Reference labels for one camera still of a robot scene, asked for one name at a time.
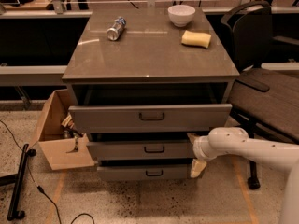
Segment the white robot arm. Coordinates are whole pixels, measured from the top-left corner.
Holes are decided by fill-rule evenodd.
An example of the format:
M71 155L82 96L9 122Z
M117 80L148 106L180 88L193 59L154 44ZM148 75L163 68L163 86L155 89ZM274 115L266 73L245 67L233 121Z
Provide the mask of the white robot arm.
M299 224L299 146L249 138L242 128L220 127L199 136L187 133L194 159L191 178L198 177L209 161L223 155L236 155L288 174L278 224Z

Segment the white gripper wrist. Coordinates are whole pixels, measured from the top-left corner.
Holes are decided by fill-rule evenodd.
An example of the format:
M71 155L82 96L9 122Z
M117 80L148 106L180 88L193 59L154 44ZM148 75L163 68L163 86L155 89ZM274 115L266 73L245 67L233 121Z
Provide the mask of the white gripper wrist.
M193 144L193 153L197 159L192 160L190 178L197 178L206 168L206 161L212 161L218 154L209 144L207 136L199 136L196 133L187 133L190 142Z

